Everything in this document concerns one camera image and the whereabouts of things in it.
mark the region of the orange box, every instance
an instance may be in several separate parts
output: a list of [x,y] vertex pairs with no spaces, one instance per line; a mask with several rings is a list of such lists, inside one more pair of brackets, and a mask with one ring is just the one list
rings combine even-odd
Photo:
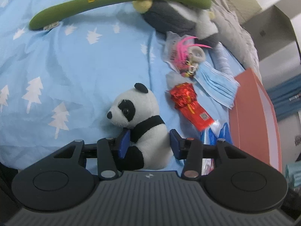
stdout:
[[229,110],[233,145],[281,172],[281,146],[273,104],[252,69],[235,79],[240,87],[234,107]]

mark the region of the gray plush toy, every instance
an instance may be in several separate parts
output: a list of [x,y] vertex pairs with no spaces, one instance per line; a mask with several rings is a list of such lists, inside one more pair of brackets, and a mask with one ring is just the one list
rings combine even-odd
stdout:
[[184,6],[169,0],[134,1],[134,8],[157,31],[180,36],[196,36],[195,43],[215,47],[219,42],[218,29],[210,20],[208,10]]

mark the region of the face mask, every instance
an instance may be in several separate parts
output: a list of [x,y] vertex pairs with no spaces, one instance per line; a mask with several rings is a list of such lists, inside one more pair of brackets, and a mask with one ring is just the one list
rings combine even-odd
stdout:
[[199,65],[195,80],[217,102],[232,109],[239,83],[225,73],[214,69],[208,62]]

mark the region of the red candy wrapper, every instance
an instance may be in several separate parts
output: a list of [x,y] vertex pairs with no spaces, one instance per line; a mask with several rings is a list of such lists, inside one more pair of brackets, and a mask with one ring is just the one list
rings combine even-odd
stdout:
[[168,92],[171,94],[171,99],[176,103],[175,108],[180,110],[199,131],[204,130],[214,122],[207,111],[198,103],[197,94],[191,83],[179,84]]

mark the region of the panda plush toy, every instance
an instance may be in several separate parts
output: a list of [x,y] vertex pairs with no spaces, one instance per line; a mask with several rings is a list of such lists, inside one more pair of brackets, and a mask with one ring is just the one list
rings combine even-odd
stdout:
[[131,142],[124,159],[114,157],[119,171],[165,168],[173,155],[170,138],[159,115],[155,95],[141,83],[120,94],[107,113],[111,123],[131,130]]

